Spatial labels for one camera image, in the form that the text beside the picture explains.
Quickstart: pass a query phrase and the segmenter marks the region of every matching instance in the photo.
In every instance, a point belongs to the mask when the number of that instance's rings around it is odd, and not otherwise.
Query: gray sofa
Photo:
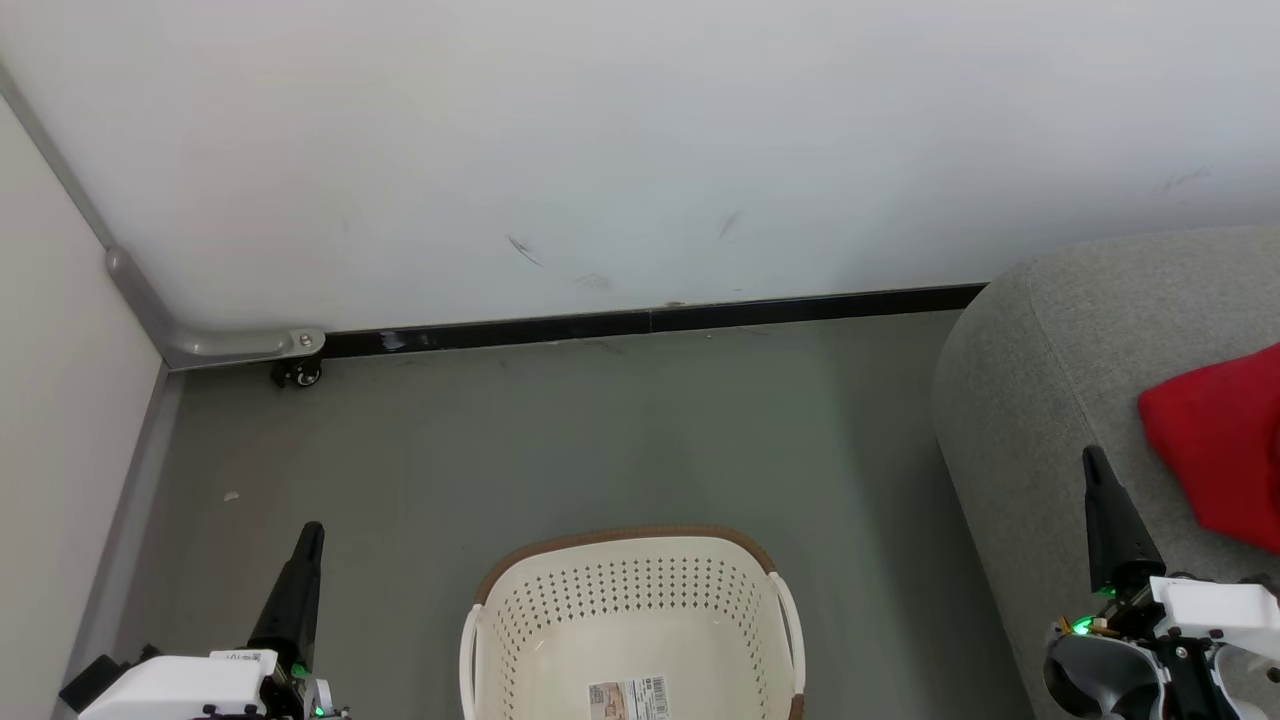
[[[933,392],[938,442],[1039,719],[1059,615],[1088,592],[1080,451],[1101,445],[1170,570],[1280,578],[1280,557],[1202,529],[1148,447],[1138,395],[1280,342],[1280,225],[1128,237],[1025,263],[957,322]],[[1230,691],[1280,717],[1280,685],[1244,659]]]

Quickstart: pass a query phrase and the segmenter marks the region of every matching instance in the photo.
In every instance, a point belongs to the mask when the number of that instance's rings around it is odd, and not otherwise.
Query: red cloth
[[[1280,553],[1280,345],[1165,380],[1138,411],[1199,524]]]

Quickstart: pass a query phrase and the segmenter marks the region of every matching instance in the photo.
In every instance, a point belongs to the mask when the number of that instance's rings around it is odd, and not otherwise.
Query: white plastic basket
[[[799,720],[804,680],[787,584],[750,538],[710,525],[509,555],[458,657],[465,720]]]

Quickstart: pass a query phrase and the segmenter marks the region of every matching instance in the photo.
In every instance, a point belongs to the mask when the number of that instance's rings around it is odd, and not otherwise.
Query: caster wheel
[[[278,387],[294,384],[297,387],[311,387],[320,382],[324,374],[319,357],[303,357],[302,360],[276,360],[271,366],[271,382]]]
[[[293,374],[293,384],[298,387],[311,387],[320,382],[320,375],[323,373],[324,370],[319,364],[316,364],[315,369],[311,372],[298,369],[298,372]]]

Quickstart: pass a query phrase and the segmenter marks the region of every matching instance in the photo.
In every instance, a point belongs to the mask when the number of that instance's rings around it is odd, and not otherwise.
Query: metal bracket
[[[18,91],[13,77],[0,64],[0,99],[18,118],[36,150],[63,184],[67,196],[106,250],[106,272],[124,296],[133,314],[151,338],[152,345],[172,370],[193,370],[216,365],[239,365],[260,360],[285,360],[315,355],[324,347],[324,333],[314,328],[280,331],[210,331],[192,328],[169,313],[151,281],[133,258],[116,242],[102,215],[93,206],[70,165],[45,127],[36,118],[31,104]]]
[[[306,357],[324,347],[324,332],[316,328],[209,331],[184,325],[119,245],[106,250],[106,272],[172,370]]]

